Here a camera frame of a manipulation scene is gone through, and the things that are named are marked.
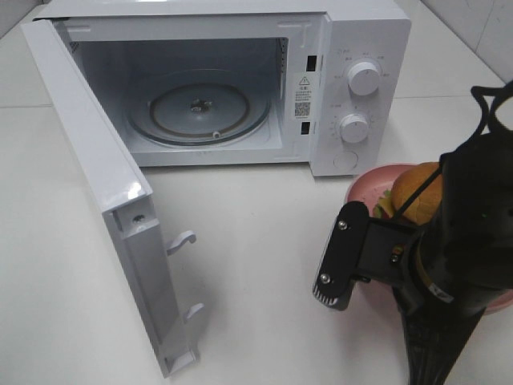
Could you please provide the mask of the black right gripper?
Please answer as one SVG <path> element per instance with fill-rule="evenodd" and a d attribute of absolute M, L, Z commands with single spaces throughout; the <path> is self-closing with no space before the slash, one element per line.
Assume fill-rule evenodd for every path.
<path fill-rule="evenodd" d="M 441 244 L 418 237 L 408 249 L 402 284 L 393 289 L 402 317 L 409 384 L 444 384 L 485 309 L 461 308 L 461 279 Z"/>

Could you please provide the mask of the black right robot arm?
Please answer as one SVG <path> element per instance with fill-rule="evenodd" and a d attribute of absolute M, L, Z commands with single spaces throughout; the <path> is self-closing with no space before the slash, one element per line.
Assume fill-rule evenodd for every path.
<path fill-rule="evenodd" d="M 407 246 L 394 289 L 412 384 L 444 383 L 486 308 L 512 287 L 512 131 L 497 116 L 512 86 L 471 94 L 478 127 L 440 156 L 440 205 Z"/>

